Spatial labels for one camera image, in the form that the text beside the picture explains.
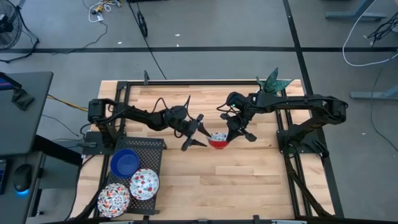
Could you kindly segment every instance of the black fan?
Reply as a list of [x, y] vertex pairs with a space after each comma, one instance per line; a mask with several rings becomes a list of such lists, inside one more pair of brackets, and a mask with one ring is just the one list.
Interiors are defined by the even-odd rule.
[[[24, 56], [10, 60], [0, 60], [0, 62], [10, 63], [15, 60], [26, 58], [32, 54], [39, 43], [39, 39], [26, 27], [21, 16], [20, 5], [23, 3], [24, 0], [22, 0], [18, 6], [15, 6], [8, 0], [0, 0], [0, 51], [13, 47], [18, 42], [22, 32], [29, 36], [33, 44], [32, 50]], [[22, 30], [22, 26], [25, 27], [27, 32]]]

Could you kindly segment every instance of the wooden table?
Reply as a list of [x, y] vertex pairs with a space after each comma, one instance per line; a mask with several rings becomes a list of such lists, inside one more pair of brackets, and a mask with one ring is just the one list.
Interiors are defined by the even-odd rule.
[[[116, 84], [117, 81], [102, 81], [98, 98], [113, 99]], [[221, 112], [216, 107], [225, 102], [231, 91], [247, 95], [256, 90], [256, 85], [133, 86], [129, 105], [152, 111], [159, 97], [171, 107], [183, 105], [191, 95], [191, 116], [204, 114], [205, 128], [210, 133], [227, 132], [226, 122], [220, 118]], [[300, 80], [294, 80], [286, 91], [288, 96], [303, 95]], [[157, 110], [163, 108], [159, 103]], [[302, 123], [310, 117], [305, 110], [291, 111], [291, 114], [294, 123]], [[172, 129], [156, 132], [144, 124], [126, 121], [127, 136], [164, 138], [169, 147], [163, 152], [160, 172], [161, 187], [156, 204], [160, 214], [150, 219], [248, 220], [253, 215], [261, 219], [293, 218], [284, 158], [278, 150], [277, 128], [275, 113], [257, 114], [248, 126], [248, 131], [257, 136], [256, 142], [239, 137], [223, 150], [193, 146], [183, 152], [180, 147], [184, 138], [175, 138]], [[207, 143], [200, 133], [195, 138]], [[300, 156], [309, 190], [326, 211], [334, 214], [319, 156]], [[103, 156], [96, 156], [81, 171], [71, 217], [78, 215], [96, 192], [102, 161]], [[297, 195], [300, 212], [304, 215], [301, 194]], [[119, 219], [142, 220], [142, 215], [125, 214]]]

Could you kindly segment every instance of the black metal frame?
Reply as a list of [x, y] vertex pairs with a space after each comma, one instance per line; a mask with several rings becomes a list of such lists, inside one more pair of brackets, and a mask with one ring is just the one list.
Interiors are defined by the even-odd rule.
[[[129, 95], [130, 95], [130, 89], [133, 86], [143, 86], [143, 85], [151, 85], [151, 86], [164, 86], [164, 85], [254, 85], [257, 86], [258, 83], [255, 80], [143, 80], [143, 81], [134, 81], [134, 82], [118, 82], [118, 89], [116, 91], [116, 95], [115, 95], [115, 101], [119, 101], [120, 100], [120, 96], [121, 96], [121, 86], [123, 86], [126, 91], [124, 93], [124, 102], [128, 103], [129, 101]], [[286, 119], [288, 122], [288, 125], [293, 124], [292, 121], [292, 117], [290, 114], [289, 110], [286, 110]], [[279, 110], [276, 111], [276, 115], [277, 115], [277, 122], [278, 122], [278, 127], [279, 130], [283, 130], [283, 122], [282, 122], [282, 116]], [[126, 119], [121, 119], [120, 122], [120, 129], [119, 129], [119, 133], [124, 134], [124, 125], [126, 123]], [[108, 167], [108, 161], [109, 161], [109, 156], [107, 159], [104, 160], [103, 162], [103, 169], [101, 171], [101, 177], [100, 177], [100, 183], [99, 185], [101, 185], [103, 182], [102, 180], [106, 178], [106, 174], [108, 172], [107, 167]], [[285, 166], [286, 168], [288, 168], [288, 162], [287, 161], [289, 159], [289, 155], [286, 156], [286, 154], [284, 154], [284, 158], [285, 158]], [[296, 170], [298, 173], [298, 176], [300, 178], [300, 180], [302, 182], [305, 183], [305, 178], [304, 178], [304, 174], [303, 174], [303, 169], [302, 169], [302, 163], [300, 160], [300, 154], [297, 153], [294, 156], [295, 159], [295, 163], [296, 163]], [[323, 166], [324, 166], [324, 170], [325, 173], [329, 173], [332, 174], [333, 170], [331, 169], [331, 164], [330, 162], [323, 162]], [[290, 195], [291, 195], [291, 199], [292, 199], [292, 207], [293, 207], [293, 211], [294, 211], [294, 215], [295, 217], [299, 217], [301, 216], [300, 214], [300, 209], [299, 209], [299, 203], [298, 203], [298, 198], [297, 198], [297, 193], [295, 190], [295, 182], [293, 180], [293, 178], [291, 178], [291, 176], [287, 173], [287, 178], [289, 181], [289, 190], [290, 190]], [[328, 180], [328, 184], [329, 184], [329, 188], [337, 189], [336, 186], [336, 182], [334, 180], [334, 177], [331, 180]], [[330, 190], [330, 195], [332, 198], [335, 198], [333, 196], [334, 192], [332, 192]], [[312, 216], [312, 211], [311, 211], [311, 206], [307, 200], [306, 197], [303, 196], [304, 199], [304, 206], [305, 206], [305, 214], [306, 217], [311, 217]], [[340, 199], [338, 198], [338, 200], [333, 200], [333, 208], [335, 209], [335, 213], [337, 217], [343, 218], [343, 214], [340, 213], [340, 211], [342, 211], [341, 208], [341, 204], [340, 204]], [[94, 217], [98, 217], [99, 213], [97, 211], [97, 209], [95, 210], [95, 215]], [[181, 222], [181, 223], [185, 223], [185, 222], [189, 222], [192, 223], [192, 221], [190, 220], [184, 220], [184, 221], [173, 221], [173, 220], [164, 220], [162, 221], [164, 223], [174, 223], [174, 222]], [[253, 220], [228, 220], [225, 222], [222, 222], [222, 220], [207, 220], [207, 222], [217, 222], [217, 223], [253, 223]], [[270, 220], [259, 220], [259, 223], [270, 223]]]

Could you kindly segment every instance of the black stripe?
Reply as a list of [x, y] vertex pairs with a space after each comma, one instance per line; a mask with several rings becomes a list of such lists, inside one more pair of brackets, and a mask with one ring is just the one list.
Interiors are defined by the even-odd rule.
[[[152, 52], [296, 52], [295, 47], [151, 47]], [[345, 52], [395, 52], [396, 47], [346, 47]], [[33, 53], [58, 53], [71, 52], [67, 49], [35, 49]], [[27, 54], [31, 49], [8, 49], [0, 53]], [[341, 47], [302, 47], [302, 52], [342, 52]], [[123, 53], [123, 52], [149, 52], [146, 47], [100, 47], [78, 49], [72, 53]]]
[[283, 2], [284, 2], [285, 12], [286, 12], [286, 16], [287, 16], [287, 21], [289, 22], [290, 33], [292, 34], [294, 47], [296, 49], [298, 64], [300, 65], [300, 70], [301, 70], [301, 74], [303, 77], [305, 90], [306, 90], [307, 94], [312, 95], [313, 91], [312, 91], [312, 86], [311, 86], [311, 82], [310, 82], [310, 77], [308, 76], [307, 66], [305, 65], [304, 56], [303, 56], [303, 52], [301, 50], [296, 26], [294, 25], [292, 11], [290, 10], [290, 5], [289, 5], [288, 0], [283, 0]]

